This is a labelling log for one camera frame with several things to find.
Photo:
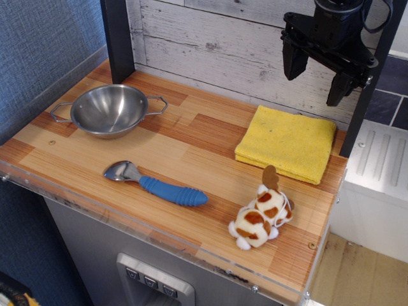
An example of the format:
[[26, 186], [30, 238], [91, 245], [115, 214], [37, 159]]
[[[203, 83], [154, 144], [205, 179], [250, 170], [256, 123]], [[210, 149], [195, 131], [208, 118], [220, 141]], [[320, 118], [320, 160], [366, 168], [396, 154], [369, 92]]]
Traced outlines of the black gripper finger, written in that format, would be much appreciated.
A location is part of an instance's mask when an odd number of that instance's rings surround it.
[[282, 54], [284, 74], [288, 80], [294, 80], [305, 71], [309, 55], [287, 38], [283, 41]]
[[360, 86], [359, 69], [343, 69], [337, 72], [331, 82], [326, 104], [328, 106], [338, 106], [345, 96], [349, 96]]

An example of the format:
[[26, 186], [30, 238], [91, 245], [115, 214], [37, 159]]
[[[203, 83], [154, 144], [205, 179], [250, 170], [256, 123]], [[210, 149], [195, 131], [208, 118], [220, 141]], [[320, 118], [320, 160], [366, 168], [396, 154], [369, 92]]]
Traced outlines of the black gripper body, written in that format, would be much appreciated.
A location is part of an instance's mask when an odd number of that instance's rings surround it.
[[314, 59], [335, 73], [360, 70], [360, 86], [371, 81], [377, 59], [364, 45], [361, 32], [371, 1], [315, 1], [313, 16], [287, 12], [281, 40], [291, 40]]

